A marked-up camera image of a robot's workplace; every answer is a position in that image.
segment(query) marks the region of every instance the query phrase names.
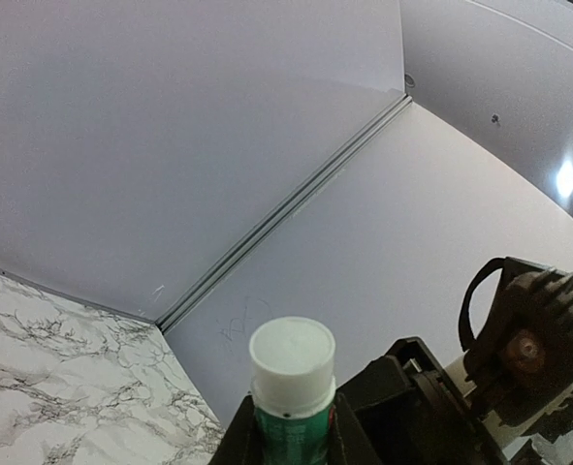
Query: white spray can cap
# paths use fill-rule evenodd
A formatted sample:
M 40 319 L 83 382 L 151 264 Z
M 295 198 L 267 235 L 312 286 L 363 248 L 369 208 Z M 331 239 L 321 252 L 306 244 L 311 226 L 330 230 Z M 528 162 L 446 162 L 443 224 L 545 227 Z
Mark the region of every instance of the white spray can cap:
M 303 317 L 271 320 L 251 336 L 249 353 L 256 407 L 297 419 L 333 402 L 335 339 L 321 323 Z

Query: black plastic part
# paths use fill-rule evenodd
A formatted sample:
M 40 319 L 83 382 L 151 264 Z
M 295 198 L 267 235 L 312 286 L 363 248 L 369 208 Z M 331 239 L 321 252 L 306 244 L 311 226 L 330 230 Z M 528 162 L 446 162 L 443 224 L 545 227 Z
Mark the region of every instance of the black plastic part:
M 485 279 L 487 279 L 499 269 L 502 269 L 504 262 L 504 259 L 491 259 L 482 267 L 482 269 L 480 269 L 480 271 L 478 271 L 475 277 L 471 280 L 471 283 L 469 283 L 469 286 L 464 293 L 461 312 L 459 313 L 459 340 L 461 341 L 463 352 L 471 349 L 473 344 L 476 342 L 476 338 L 473 335 L 473 329 L 471 328 L 471 317 L 469 315 L 469 306 L 471 305 L 473 292 L 478 286 L 480 286 L 480 284 L 482 284 Z
M 419 369 L 405 370 L 410 360 Z M 398 340 L 339 391 L 385 464 L 507 463 L 419 338 Z
M 473 415 L 483 418 L 495 410 L 502 421 L 519 425 L 573 383 L 573 273 L 512 258 L 488 263 L 475 280 L 482 281 L 502 263 L 491 312 L 464 356 Z M 465 302 L 473 292 L 469 287 Z M 464 322 L 463 307 L 461 321 Z M 464 339 L 464 327 L 461 332 Z M 525 366 L 511 350 L 529 334 L 539 347 L 537 363 Z
M 359 424 L 346 397 L 335 397 L 334 424 L 330 430 L 328 465 L 383 465 Z

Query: white board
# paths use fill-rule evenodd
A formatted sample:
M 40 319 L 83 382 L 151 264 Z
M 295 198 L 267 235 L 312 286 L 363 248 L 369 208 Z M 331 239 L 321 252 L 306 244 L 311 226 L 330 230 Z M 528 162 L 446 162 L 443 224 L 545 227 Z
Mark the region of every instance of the white board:
M 0 2 L 0 268 L 156 320 L 402 75 L 398 0 Z
M 447 364 L 460 354 L 466 287 L 507 255 L 573 269 L 573 219 L 413 105 L 166 339 L 227 425 L 247 392 L 247 342 L 261 323 L 302 315 L 326 324 L 340 383 L 400 337 L 423 337 Z M 496 282 L 485 284 L 472 302 L 476 325 Z

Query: copper component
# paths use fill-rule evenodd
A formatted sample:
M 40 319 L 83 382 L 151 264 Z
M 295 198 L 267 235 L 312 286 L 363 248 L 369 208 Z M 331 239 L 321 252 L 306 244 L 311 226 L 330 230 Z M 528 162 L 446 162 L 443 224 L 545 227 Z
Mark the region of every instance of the copper component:
M 531 331 L 521 329 L 506 345 L 507 363 L 512 371 L 538 373 L 545 365 L 545 348 Z

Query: screw hole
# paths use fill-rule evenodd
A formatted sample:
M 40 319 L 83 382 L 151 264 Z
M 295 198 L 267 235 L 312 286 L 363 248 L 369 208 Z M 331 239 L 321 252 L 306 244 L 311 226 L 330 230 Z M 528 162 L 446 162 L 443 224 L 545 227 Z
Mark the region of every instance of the screw hole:
M 411 75 L 404 75 L 404 85 L 412 89 L 415 87 L 415 79 Z

